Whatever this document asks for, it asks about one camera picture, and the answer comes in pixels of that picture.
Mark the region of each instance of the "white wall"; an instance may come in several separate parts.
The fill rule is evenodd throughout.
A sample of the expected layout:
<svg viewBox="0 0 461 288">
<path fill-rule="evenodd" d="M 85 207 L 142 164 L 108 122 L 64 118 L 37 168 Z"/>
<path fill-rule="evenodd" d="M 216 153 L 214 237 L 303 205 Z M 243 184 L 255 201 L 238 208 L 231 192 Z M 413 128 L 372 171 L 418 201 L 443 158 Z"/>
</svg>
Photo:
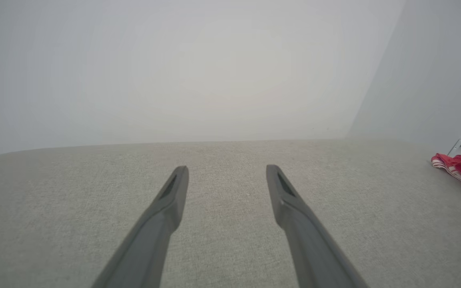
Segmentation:
<svg viewBox="0 0 461 288">
<path fill-rule="evenodd" d="M 404 0 L 0 0 L 0 153 L 344 137 Z"/>
<path fill-rule="evenodd" d="M 348 136 L 453 148 L 461 137 L 461 0 L 407 1 Z"/>
</svg>

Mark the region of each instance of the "metal bar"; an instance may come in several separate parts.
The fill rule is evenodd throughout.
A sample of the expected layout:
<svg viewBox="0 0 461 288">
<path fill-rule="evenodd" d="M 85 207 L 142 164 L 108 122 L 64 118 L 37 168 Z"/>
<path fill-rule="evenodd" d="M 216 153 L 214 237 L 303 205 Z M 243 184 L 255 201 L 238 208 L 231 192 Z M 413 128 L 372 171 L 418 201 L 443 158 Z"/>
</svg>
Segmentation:
<svg viewBox="0 0 461 288">
<path fill-rule="evenodd" d="M 299 286 L 367 287 L 278 166 L 267 166 L 267 182 L 275 220 L 286 233 Z"/>
<path fill-rule="evenodd" d="M 175 168 L 93 284 L 94 288 L 159 287 L 170 235 L 182 219 L 188 168 Z"/>
</svg>

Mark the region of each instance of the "gray fabric surface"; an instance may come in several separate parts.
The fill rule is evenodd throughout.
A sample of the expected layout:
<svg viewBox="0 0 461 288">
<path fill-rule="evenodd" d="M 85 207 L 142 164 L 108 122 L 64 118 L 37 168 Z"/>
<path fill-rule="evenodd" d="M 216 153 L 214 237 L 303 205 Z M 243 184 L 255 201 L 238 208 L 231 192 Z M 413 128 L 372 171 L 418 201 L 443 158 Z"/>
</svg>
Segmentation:
<svg viewBox="0 0 461 288">
<path fill-rule="evenodd" d="M 0 287 L 90 286 L 177 165 L 163 287 L 296 287 L 278 164 L 371 287 L 461 287 L 461 183 L 402 142 L 130 144 L 0 155 Z"/>
</svg>

